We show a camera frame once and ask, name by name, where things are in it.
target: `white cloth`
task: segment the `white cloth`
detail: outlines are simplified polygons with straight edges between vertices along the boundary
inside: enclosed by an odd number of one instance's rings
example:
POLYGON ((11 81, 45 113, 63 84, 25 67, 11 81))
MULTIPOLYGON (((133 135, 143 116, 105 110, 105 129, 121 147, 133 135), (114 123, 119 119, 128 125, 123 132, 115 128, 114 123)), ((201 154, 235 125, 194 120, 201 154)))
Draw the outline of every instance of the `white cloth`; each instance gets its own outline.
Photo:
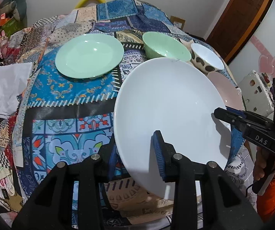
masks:
POLYGON ((0 118, 8 118, 17 110, 17 96, 26 88, 32 68, 32 62, 0 67, 0 118))

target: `patchwork tablecloth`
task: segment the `patchwork tablecloth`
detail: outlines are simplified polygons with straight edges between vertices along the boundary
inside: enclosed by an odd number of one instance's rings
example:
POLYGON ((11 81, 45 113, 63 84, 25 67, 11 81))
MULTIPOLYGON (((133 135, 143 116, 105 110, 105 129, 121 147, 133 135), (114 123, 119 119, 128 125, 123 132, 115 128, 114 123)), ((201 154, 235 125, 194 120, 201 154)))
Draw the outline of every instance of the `patchwork tablecloth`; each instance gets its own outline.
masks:
MULTIPOLYGON (((14 162, 26 197, 57 162, 81 162, 110 141, 119 88, 127 75, 148 59, 142 41, 147 31, 168 34, 184 45, 193 41, 212 49, 173 26, 163 11, 138 0, 115 0, 75 9, 69 15, 41 19, 11 37, 7 61, 35 64, 13 131, 14 162), (123 44, 121 63, 95 80, 60 74, 55 67, 59 48, 76 36, 93 33, 112 35, 123 44)), ((221 73, 235 85, 227 69, 221 73)), ((239 187, 246 187, 247 181, 252 182, 253 164, 245 153, 238 153, 243 144, 238 132, 233 130, 232 136, 227 172, 239 187)), ((114 153, 118 160, 115 176, 100 188, 105 225, 137 224, 145 228, 148 224, 152 229, 168 226, 173 202, 140 187, 123 167, 116 147, 114 153)), ((78 183, 73 195, 73 225, 77 224, 77 190, 78 183)))

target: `door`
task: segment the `door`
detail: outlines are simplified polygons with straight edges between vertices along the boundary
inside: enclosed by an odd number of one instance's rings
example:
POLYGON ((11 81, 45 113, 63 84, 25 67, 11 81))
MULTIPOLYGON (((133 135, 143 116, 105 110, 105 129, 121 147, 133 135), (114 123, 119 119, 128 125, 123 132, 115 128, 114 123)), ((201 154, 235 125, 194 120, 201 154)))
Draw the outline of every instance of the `door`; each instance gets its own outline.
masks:
POLYGON ((228 63, 263 19, 272 0, 230 0, 207 43, 228 63))

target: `bowl with brown spots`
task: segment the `bowl with brown spots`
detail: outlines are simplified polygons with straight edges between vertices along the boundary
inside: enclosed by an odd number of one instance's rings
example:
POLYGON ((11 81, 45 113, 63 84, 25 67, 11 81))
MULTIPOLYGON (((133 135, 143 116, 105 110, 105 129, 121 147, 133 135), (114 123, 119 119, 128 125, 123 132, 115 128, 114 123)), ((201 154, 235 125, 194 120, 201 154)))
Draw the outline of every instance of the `bowl with brown spots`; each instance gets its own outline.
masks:
POLYGON ((193 64, 204 73, 224 69, 221 59, 213 51, 201 44, 191 44, 191 55, 193 64))

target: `metal bolt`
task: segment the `metal bolt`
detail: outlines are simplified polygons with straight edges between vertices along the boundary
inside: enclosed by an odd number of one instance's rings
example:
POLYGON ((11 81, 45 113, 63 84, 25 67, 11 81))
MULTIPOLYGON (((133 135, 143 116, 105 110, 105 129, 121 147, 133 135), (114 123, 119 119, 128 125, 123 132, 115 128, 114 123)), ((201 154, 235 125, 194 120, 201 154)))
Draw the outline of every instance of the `metal bolt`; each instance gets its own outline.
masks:
POLYGON ((176 159, 176 160, 180 160, 182 158, 182 155, 179 154, 179 153, 176 153, 173 155, 173 157, 176 159))
POLYGON ((93 160, 98 160, 100 158, 99 154, 92 154, 91 157, 93 160))
POLYGON ((217 163, 214 162, 214 161, 208 162, 208 165, 209 165, 211 168, 216 168, 216 167, 217 167, 217 163))
POLYGON ((58 162, 56 165, 57 165, 58 168, 61 169, 61 168, 65 167, 66 163, 65 162, 58 162))

